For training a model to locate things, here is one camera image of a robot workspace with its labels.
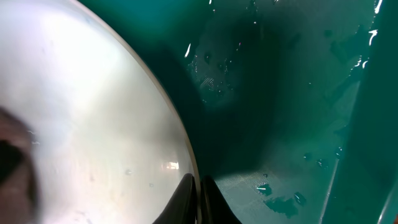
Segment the light blue plate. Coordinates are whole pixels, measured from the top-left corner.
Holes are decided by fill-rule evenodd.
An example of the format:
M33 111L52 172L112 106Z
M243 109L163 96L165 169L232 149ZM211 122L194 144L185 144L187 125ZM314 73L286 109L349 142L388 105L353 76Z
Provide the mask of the light blue plate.
M156 77L78 1L1 2L1 108L29 137L28 223L153 223L198 177Z

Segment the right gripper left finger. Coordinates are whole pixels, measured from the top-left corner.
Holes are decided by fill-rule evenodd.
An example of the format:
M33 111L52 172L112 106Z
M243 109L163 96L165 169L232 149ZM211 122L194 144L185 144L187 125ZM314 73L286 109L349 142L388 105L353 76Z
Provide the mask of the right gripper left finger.
M197 190L192 174L185 174L153 224L195 224L197 220Z

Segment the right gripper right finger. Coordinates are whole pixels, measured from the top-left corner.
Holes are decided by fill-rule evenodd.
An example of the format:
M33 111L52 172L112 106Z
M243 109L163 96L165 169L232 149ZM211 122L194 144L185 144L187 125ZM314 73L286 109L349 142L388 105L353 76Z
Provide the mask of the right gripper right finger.
M202 224L241 224L210 176L201 180Z

